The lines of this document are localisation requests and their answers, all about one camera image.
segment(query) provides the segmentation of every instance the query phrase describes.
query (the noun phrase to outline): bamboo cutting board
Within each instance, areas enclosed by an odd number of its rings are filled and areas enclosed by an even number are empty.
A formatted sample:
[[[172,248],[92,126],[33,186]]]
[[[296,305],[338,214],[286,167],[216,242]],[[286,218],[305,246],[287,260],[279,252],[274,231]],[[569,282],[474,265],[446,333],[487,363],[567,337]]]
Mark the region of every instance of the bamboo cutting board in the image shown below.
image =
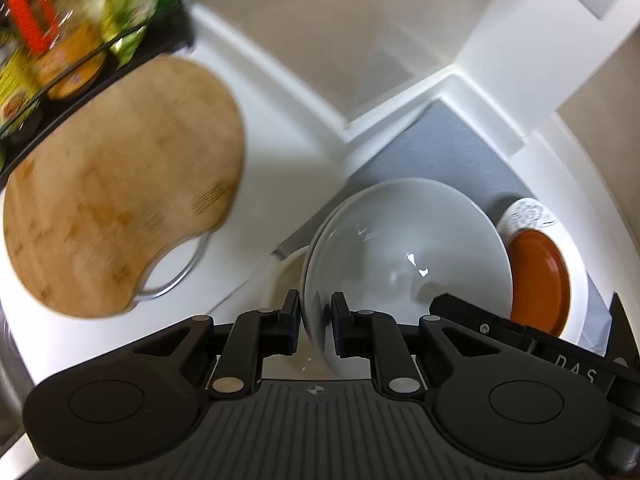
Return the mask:
[[[225,86],[189,61],[156,57],[12,173],[4,236],[15,272],[63,314],[125,310],[164,254],[223,224],[243,157],[242,121]]]

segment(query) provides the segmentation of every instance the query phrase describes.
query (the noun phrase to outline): white bowl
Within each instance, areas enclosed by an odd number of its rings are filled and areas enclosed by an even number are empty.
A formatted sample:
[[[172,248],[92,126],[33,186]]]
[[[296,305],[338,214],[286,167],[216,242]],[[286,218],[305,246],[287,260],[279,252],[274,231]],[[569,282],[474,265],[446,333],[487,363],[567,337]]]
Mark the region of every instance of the white bowl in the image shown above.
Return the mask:
[[[311,255],[313,254],[314,249],[316,248],[316,245],[318,244],[318,240],[320,239],[322,233],[324,233],[324,229],[327,227],[328,223],[336,215],[336,213],[338,211],[340,211],[340,209],[344,208],[347,204],[350,204],[354,200],[357,200],[358,197],[361,194],[363,194],[364,192],[367,191],[367,189],[369,189],[369,188],[360,190],[359,192],[354,193],[353,195],[351,195],[347,199],[345,199],[342,202],[340,202],[340,204],[338,204],[335,207],[335,209],[333,211],[331,211],[327,215],[327,217],[324,219],[324,221],[322,221],[322,224],[320,225],[320,227],[316,231],[316,234],[314,234],[314,237],[311,239],[311,243],[307,246],[306,255],[305,255],[305,261],[302,264],[302,272],[300,273],[300,285],[298,287],[298,290],[300,291],[300,301],[303,304],[304,304],[304,301],[305,301],[306,272],[308,271],[308,268],[309,268]],[[304,325],[304,327],[306,329],[306,327],[309,325],[309,322],[305,320],[305,309],[304,308],[302,309],[302,319],[303,319],[303,325]]]
[[[522,229],[535,229],[548,236],[562,254],[569,274],[569,314],[560,339],[578,344],[589,303],[589,280],[584,262],[574,240],[558,218],[545,205],[533,198],[522,198],[511,204],[497,225],[502,241],[508,247]]]
[[[342,378],[366,378],[369,362],[335,355],[323,307],[343,292],[352,311],[379,310],[417,324],[449,292],[502,317],[511,314],[511,268],[491,221],[441,182],[391,180],[340,208],[312,250],[304,286],[305,328]]]

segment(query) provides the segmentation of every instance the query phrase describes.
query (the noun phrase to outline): sink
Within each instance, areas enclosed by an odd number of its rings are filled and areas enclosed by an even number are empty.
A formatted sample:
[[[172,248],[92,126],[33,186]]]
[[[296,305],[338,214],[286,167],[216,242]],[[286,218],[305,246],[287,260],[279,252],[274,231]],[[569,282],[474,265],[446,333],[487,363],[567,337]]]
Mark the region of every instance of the sink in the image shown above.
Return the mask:
[[[0,305],[0,456],[24,434],[22,406],[33,386]]]

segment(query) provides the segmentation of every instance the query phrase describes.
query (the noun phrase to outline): yellow package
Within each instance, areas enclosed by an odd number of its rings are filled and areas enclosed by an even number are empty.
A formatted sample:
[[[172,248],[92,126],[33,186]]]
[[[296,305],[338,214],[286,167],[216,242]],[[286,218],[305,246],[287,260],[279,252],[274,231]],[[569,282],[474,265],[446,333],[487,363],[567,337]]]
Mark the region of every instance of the yellow package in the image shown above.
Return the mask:
[[[102,38],[111,41],[126,28],[135,27],[156,12],[156,0],[107,0],[102,22]],[[142,41],[145,28],[129,34],[115,43],[111,51],[120,65],[127,64]]]
[[[22,106],[38,93],[40,87],[31,71],[29,58],[18,46],[17,41],[4,30],[0,31],[0,59],[0,138],[5,139],[36,111],[38,102],[25,110],[20,119],[4,129]]]

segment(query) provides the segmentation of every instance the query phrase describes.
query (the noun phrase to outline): glass jar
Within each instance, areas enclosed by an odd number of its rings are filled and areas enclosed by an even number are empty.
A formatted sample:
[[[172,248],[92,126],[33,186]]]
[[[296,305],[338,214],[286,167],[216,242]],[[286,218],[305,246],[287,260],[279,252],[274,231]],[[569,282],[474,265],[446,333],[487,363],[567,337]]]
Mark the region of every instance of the glass jar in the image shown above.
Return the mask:
[[[30,50],[42,86],[100,46],[100,31],[68,0],[6,0],[9,16]],[[101,52],[53,86],[47,95],[63,99],[88,88],[104,65]]]

